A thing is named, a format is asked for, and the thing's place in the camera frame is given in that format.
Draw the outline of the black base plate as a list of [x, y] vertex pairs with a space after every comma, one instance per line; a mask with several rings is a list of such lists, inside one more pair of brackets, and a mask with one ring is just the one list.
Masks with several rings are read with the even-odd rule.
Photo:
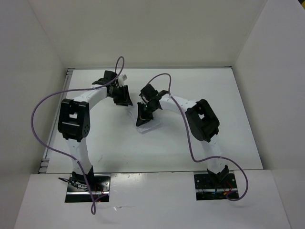
[[234, 173], [227, 177], [217, 186], [212, 183], [207, 173], [194, 174], [196, 200], [222, 200], [228, 195], [231, 199], [238, 199], [239, 193]]
[[[88, 192], [88, 187], [85, 182], [71, 182], [72, 175], [69, 179], [64, 179], [67, 184], [65, 203], [92, 203], [91, 196]], [[110, 174], [95, 174], [95, 184], [91, 186], [91, 191], [94, 199], [98, 198], [97, 202], [109, 202], [110, 198]]]

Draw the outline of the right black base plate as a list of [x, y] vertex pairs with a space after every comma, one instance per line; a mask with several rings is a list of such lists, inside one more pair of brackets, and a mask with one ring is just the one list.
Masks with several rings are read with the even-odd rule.
[[217, 186], [212, 183], [207, 173], [194, 174], [196, 200], [222, 200], [228, 195], [231, 199], [238, 199], [239, 193], [234, 173], [227, 177]]

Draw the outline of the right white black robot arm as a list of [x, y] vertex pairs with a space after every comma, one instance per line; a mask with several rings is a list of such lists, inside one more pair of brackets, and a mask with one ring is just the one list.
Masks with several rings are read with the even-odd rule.
[[[173, 96], [169, 91], [158, 92], [151, 84], [147, 84], [140, 90], [139, 96], [142, 102], [137, 103], [136, 127], [143, 127], [153, 121], [153, 113], [160, 110], [169, 110], [180, 114], [186, 129], [187, 141], [191, 158], [200, 163], [209, 159], [219, 159], [219, 146], [217, 135], [220, 122], [211, 106], [205, 99], [197, 102]], [[193, 155], [190, 135], [201, 142], [203, 151], [207, 157], [196, 160]]]

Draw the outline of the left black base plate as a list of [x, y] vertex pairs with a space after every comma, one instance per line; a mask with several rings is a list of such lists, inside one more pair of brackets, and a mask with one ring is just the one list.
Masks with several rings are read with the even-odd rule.
[[[92, 203], [91, 196], [88, 192], [88, 187], [85, 182], [71, 182], [72, 175], [69, 179], [64, 179], [67, 184], [65, 203]], [[91, 191], [94, 199], [98, 198], [97, 202], [109, 202], [110, 198], [110, 174], [95, 174], [95, 184], [91, 186]]]

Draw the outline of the white skirt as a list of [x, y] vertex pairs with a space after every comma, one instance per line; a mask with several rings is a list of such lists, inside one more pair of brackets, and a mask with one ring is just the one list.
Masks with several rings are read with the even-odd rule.
[[135, 109], [135, 107], [129, 107], [126, 110], [128, 116], [132, 119], [132, 122], [134, 123], [134, 127], [135, 129], [140, 133], [140, 134], [145, 134], [148, 133], [158, 127], [161, 126], [161, 121], [159, 118], [153, 119], [151, 121], [149, 121], [146, 124], [143, 124], [141, 126], [136, 126], [136, 115], [137, 115], [137, 111]]

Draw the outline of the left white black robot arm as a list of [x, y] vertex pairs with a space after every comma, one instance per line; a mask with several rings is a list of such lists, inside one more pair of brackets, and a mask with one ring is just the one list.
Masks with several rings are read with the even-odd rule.
[[87, 140], [91, 128], [90, 110], [109, 97], [119, 106], [132, 106], [125, 74], [105, 71], [104, 77], [93, 82], [89, 90], [73, 99], [63, 99], [60, 107], [58, 131], [72, 156], [72, 175], [69, 182], [83, 190], [91, 190], [97, 183], [93, 165], [89, 160]]

